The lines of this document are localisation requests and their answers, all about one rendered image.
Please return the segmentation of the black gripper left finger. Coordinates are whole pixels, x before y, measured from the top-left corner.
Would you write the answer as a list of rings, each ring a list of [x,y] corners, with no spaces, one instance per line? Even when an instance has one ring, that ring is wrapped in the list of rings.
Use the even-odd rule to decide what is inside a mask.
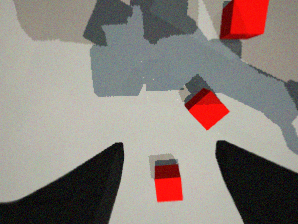
[[[109,224],[123,163],[116,142],[28,196],[0,202],[0,224]]]

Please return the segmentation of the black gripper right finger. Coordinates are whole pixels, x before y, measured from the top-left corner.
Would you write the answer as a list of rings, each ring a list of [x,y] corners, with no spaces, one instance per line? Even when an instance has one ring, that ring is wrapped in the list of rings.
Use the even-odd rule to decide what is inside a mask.
[[[298,224],[298,173],[225,140],[215,157],[244,224]]]

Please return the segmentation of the red cube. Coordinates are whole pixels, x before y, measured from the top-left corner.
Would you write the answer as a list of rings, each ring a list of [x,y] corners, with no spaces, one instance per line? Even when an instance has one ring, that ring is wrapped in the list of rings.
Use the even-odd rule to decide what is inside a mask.
[[[269,0],[232,0],[223,8],[219,40],[248,39],[264,33]]]
[[[155,166],[157,201],[183,200],[178,164]]]
[[[212,91],[205,88],[201,89],[184,106],[206,130],[229,113],[229,110]]]

